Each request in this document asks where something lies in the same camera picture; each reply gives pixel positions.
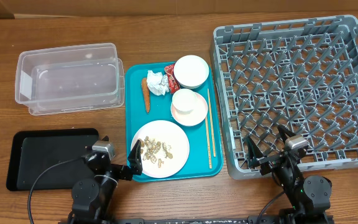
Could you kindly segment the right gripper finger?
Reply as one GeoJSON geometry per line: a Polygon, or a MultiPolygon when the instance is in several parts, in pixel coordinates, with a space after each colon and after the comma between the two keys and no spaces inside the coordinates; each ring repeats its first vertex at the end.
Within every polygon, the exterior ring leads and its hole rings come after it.
{"type": "Polygon", "coordinates": [[[260,165],[259,159],[262,159],[265,156],[250,136],[246,137],[246,143],[248,148],[247,165],[250,169],[258,167],[260,165]]]}
{"type": "Polygon", "coordinates": [[[290,143],[292,144],[293,141],[297,138],[295,133],[291,132],[286,126],[282,124],[279,124],[277,126],[277,129],[282,141],[285,144],[290,144],[290,143]]]}

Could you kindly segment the small pink plate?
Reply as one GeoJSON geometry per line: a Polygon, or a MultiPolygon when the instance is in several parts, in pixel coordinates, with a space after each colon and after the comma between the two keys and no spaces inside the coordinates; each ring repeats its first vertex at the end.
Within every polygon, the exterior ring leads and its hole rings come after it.
{"type": "Polygon", "coordinates": [[[208,105],[206,100],[199,93],[195,93],[195,95],[196,104],[193,110],[187,114],[179,112],[173,104],[170,106],[170,112],[173,119],[183,126],[196,126],[204,121],[208,114],[208,105]]]}

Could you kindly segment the wooden chopstick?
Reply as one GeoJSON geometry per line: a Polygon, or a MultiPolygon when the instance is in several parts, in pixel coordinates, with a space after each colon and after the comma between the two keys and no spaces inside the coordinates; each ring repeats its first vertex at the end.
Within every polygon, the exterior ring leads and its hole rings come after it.
{"type": "Polygon", "coordinates": [[[207,150],[208,150],[208,164],[209,169],[212,169],[212,158],[211,158],[211,146],[210,146],[210,139],[209,139],[209,125],[208,125],[208,117],[205,117],[205,126],[206,126],[206,141],[207,141],[207,150]]]}
{"type": "Polygon", "coordinates": [[[207,88],[208,93],[208,106],[209,106],[209,121],[211,125],[211,137],[212,137],[212,145],[213,145],[213,157],[216,157],[216,145],[215,145],[215,138],[214,138],[214,126],[213,126],[213,114],[211,108],[211,98],[209,93],[209,88],[207,88]]]}

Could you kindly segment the white cup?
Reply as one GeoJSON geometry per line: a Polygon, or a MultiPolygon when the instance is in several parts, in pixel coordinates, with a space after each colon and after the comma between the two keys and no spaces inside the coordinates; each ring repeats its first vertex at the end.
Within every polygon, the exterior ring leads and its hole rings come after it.
{"type": "Polygon", "coordinates": [[[172,104],[174,108],[181,113],[189,113],[195,107],[196,94],[189,89],[180,89],[172,96],[172,104]]]}

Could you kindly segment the red snack wrapper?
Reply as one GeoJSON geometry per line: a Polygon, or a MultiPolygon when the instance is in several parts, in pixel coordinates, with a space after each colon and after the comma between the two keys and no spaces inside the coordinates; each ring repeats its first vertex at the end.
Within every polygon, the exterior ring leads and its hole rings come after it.
{"type": "Polygon", "coordinates": [[[171,64],[171,65],[167,65],[164,68],[165,74],[167,75],[168,78],[168,87],[170,89],[171,94],[174,94],[176,91],[180,89],[180,85],[174,76],[174,72],[173,72],[174,66],[175,64],[171,64]]]}

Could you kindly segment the white bowl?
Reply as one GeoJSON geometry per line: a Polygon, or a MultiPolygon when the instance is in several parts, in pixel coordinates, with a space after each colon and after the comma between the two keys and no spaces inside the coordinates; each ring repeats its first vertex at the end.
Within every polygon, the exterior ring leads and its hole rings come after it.
{"type": "Polygon", "coordinates": [[[186,55],[176,61],[173,74],[181,86],[195,89],[209,77],[209,67],[203,58],[197,55],[186,55]]]}

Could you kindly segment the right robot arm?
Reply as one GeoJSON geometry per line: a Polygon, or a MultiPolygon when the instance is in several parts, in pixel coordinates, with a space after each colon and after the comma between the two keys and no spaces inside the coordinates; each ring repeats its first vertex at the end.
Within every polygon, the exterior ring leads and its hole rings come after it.
{"type": "Polygon", "coordinates": [[[284,143],[282,151],[272,156],[262,153],[250,136],[246,137],[248,147],[247,165],[260,168],[262,175],[271,174],[283,191],[275,196],[260,211],[254,223],[334,223],[333,217],[326,214],[331,207],[330,196],[332,182],[320,175],[304,177],[298,167],[300,160],[306,156],[308,141],[295,134],[283,125],[278,126],[280,137],[284,143]],[[286,195],[291,203],[278,215],[265,214],[282,195],[286,195]]]}

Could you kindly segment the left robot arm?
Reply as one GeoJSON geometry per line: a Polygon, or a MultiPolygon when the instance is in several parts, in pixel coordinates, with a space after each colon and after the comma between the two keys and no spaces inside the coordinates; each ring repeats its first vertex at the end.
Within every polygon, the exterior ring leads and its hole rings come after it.
{"type": "Polygon", "coordinates": [[[141,146],[137,140],[127,157],[129,165],[112,163],[115,151],[108,137],[87,148],[89,154],[81,158],[93,177],[82,179],[72,187],[73,205],[68,223],[118,222],[108,212],[112,195],[120,180],[131,181],[133,176],[142,174],[141,146]]]}

